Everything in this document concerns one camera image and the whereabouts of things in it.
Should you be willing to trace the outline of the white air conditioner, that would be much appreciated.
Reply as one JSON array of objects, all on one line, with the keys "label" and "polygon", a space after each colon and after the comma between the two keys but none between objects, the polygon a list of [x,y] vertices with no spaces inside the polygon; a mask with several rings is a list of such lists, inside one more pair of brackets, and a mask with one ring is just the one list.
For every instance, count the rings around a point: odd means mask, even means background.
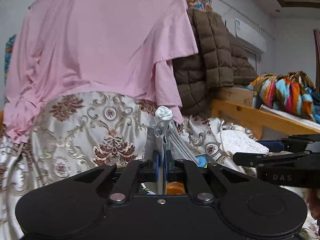
[{"label": "white air conditioner", "polygon": [[237,18],[235,19],[235,27],[237,38],[252,46],[261,54],[266,52],[266,40],[259,32]]}]

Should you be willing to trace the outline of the colourful striped cloth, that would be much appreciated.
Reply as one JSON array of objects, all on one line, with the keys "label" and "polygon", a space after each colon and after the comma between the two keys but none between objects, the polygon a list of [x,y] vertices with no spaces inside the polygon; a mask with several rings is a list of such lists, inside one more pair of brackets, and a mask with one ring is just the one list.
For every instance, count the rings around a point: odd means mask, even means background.
[{"label": "colourful striped cloth", "polygon": [[319,92],[304,72],[267,73],[248,86],[266,106],[319,123]]}]

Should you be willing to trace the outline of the grey storage box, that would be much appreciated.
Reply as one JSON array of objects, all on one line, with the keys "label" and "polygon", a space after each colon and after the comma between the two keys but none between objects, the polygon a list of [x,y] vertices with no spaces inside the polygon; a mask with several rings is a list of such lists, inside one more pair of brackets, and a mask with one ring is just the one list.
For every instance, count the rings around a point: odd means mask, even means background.
[{"label": "grey storage box", "polygon": [[209,163],[216,163],[216,161],[208,154],[198,154],[195,155],[197,159],[198,167],[207,167]]}]

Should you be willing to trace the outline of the white textured cloth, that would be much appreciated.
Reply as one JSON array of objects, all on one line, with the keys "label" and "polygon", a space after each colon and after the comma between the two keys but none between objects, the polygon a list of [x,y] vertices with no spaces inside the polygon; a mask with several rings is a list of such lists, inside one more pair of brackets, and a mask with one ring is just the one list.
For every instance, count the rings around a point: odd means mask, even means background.
[{"label": "white textured cloth", "polygon": [[224,130],[216,137],[221,150],[233,156],[236,153],[268,154],[269,149],[249,138],[244,132],[237,130]]}]

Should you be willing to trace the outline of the floral satin bedspread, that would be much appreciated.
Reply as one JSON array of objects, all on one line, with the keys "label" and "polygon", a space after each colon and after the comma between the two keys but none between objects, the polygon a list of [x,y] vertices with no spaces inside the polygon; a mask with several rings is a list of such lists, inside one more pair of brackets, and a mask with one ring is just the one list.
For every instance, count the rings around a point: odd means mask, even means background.
[{"label": "floral satin bedspread", "polygon": [[[126,165],[144,155],[147,129],[156,124],[157,105],[144,99],[89,92],[60,96],[35,119],[27,141],[15,144],[1,134],[1,239],[23,233],[15,218],[17,201],[29,191],[114,162]],[[250,176],[253,168],[236,166],[215,137],[224,130],[253,133],[222,119],[183,116],[177,131],[194,154]]]}]

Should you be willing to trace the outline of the grey cloth with white rose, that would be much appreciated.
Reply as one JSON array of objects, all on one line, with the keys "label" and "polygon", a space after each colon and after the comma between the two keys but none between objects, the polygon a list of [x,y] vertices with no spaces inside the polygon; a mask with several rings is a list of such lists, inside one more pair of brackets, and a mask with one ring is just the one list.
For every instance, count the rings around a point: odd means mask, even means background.
[{"label": "grey cloth with white rose", "polygon": [[189,150],[173,122],[172,111],[160,106],[155,112],[157,124],[147,129],[143,158],[153,162],[155,182],[151,190],[156,194],[165,194],[169,181],[169,166],[175,160],[189,160],[198,163],[195,155]]}]

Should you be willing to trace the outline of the orange plastic cup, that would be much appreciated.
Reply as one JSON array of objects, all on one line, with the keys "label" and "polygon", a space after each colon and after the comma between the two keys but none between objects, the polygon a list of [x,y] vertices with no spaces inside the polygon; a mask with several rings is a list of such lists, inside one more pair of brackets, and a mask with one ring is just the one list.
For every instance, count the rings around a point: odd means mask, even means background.
[{"label": "orange plastic cup", "polygon": [[167,183],[166,193],[168,195],[183,195],[185,194],[184,185],[180,182]]}]

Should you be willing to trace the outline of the brown quilted jacket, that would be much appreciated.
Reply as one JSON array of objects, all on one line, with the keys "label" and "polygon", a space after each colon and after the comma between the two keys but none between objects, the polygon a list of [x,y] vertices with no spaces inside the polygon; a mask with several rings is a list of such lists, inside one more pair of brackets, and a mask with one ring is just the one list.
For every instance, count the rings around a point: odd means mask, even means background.
[{"label": "brown quilted jacket", "polygon": [[249,85],[257,72],[243,45],[228,31],[215,12],[188,9],[198,53],[173,60],[182,115],[209,113],[212,92],[220,87]]}]

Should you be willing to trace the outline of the pink sheet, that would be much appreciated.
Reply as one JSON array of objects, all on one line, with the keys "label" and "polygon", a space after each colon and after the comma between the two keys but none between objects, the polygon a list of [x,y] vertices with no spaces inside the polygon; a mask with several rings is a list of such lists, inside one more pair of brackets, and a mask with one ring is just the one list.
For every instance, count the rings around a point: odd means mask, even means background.
[{"label": "pink sheet", "polygon": [[186,0],[36,0],[12,51],[6,133],[27,142],[48,102],[91,91],[167,106],[180,123],[172,61],[197,52]]}]

